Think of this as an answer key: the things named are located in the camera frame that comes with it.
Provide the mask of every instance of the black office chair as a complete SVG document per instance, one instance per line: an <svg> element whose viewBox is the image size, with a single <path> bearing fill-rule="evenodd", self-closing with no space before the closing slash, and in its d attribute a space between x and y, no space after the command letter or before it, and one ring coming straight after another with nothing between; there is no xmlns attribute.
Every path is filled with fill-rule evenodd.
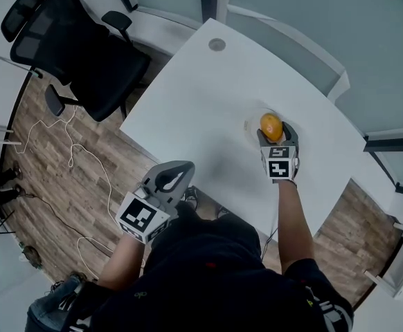
<svg viewBox="0 0 403 332"><path fill-rule="evenodd" d="M132 21L116 11L102 17L120 31L123 41L95 23L80 0L25 1L15 2L1 29L8 41L15 38L12 61L47 71L63 85L70 83L77 101L60 97L50 85L45 94L50 110L59 116L65 104L78 104L100 122L120 107L125 118L127 96L150 63L129 40L126 30Z"/></svg>

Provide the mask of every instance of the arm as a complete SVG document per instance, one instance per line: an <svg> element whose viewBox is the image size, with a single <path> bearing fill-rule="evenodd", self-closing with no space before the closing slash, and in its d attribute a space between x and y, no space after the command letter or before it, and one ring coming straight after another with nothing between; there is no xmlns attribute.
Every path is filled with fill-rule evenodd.
<svg viewBox="0 0 403 332"><path fill-rule="evenodd" d="M123 234L109 261L103 268L97 285L120 291L131 286L140 276L145 245Z"/></svg>
<svg viewBox="0 0 403 332"><path fill-rule="evenodd" d="M278 251L282 273L295 261L314 258L314 243L295 184L278 183Z"/></svg>

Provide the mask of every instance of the wooden floor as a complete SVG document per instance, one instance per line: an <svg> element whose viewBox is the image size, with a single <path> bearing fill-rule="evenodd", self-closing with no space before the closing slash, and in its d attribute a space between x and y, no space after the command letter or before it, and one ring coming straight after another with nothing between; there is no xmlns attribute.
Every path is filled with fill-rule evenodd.
<svg viewBox="0 0 403 332"><path fill-rule="evenodd" d="M168 61L168 57L152 50L153 59L146 76L151 81ZM10 139L25 142L28 132L38 120L53 124L55 118L47 109L44 90L52 82L61 95L70 91L44 74L44 79L31 78L21 99ZM140 97L135 93L127 103L132 107ZM67 107L62 119L72 115ZM113 187L110 210L115 215L124 195L132 191L155 161L134 144L118 128L122 123L120 112L101 123L94 122L82 109L68 126L74 142L85 146L101 159ZM25 154L16 154L8 147L3 170L14 160L20 162L24 179L20 181L28 193L49 202L56 215L83 235L93 237L114 249L120 231L107 213L109 185L99 163L85 151L75 148L74 165L68 166L71 142L64 131L64 123L46 129L34 127ZM37 249L43 260L44 271L53 280L64 279L72 270L91 274L84 267L77 251L79 234L64 226L49 206L38 199L19 198L4 206L6 212L15 210L9 220L18 238ZM201 198L201 215L213 216L214 204ZM348 183L339 202L315 236L316 259L335 288L355 304L370 287L364 276L369 270L376 275L384 267L400 238L393 228L393 220L386 216L352 181ZM266 236L260 235L264 244ZM85 240L80 241L83 259L97 275L107 256ZM266 253L265 265L280 272L277 244L273 241Z"/></svg>

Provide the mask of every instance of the black shirt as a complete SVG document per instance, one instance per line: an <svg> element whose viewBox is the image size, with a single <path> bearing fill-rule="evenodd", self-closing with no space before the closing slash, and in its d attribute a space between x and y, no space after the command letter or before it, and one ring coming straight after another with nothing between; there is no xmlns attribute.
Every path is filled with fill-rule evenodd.
<svg viewBox="0 0 403 332"><path fill-rule="evenodd" d="M279 275L244 246L211 234L185 238L166 257L153 254L132 287L95 311L92 331L327 331L330 311L335 331L352 326L351 305L313 259Z"/></svg>

